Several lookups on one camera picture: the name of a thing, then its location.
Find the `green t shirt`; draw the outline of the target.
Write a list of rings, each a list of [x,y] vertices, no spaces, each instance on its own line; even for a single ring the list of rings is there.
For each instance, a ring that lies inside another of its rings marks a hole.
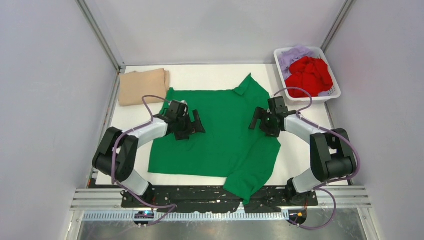
[[[234,89],[175,90],[168,100],[186,101],[205,129],[185,140],[173,134],[152,143],[148,171],[155,174],[225,178],[223,188],[244,205],[270,179],[281,145],[260,129],[249,129],[269,93],[251,76]]]

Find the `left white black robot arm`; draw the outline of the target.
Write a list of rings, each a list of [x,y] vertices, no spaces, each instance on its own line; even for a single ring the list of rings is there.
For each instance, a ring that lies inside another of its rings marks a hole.
[[[141,207],[152,207],[153,185],[134,169],[138,149],[168,135],[180,141],[197,133],[206,133],[199,112],[193,110],[190,115],[185,101],[171,100],[168,108],[152,115],[142,125],[126,131],[108,128],[94,154],[92,167],[110,176],[112,182],[126,190]]]

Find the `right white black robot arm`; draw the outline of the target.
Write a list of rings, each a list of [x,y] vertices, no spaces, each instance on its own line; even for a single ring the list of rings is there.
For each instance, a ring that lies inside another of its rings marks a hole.
[[[249,129],[259,128],[267,137],[281,132],[297,136],[309,145],[310,167],[290,178],[284,196],[291,205],[299,205],[312,191],[324,184],[353,176],[360,164],[343,128],[327,129],[306,119],[300,110],[289,110],[283,97],[268,99],[268,108],[257,107]]]

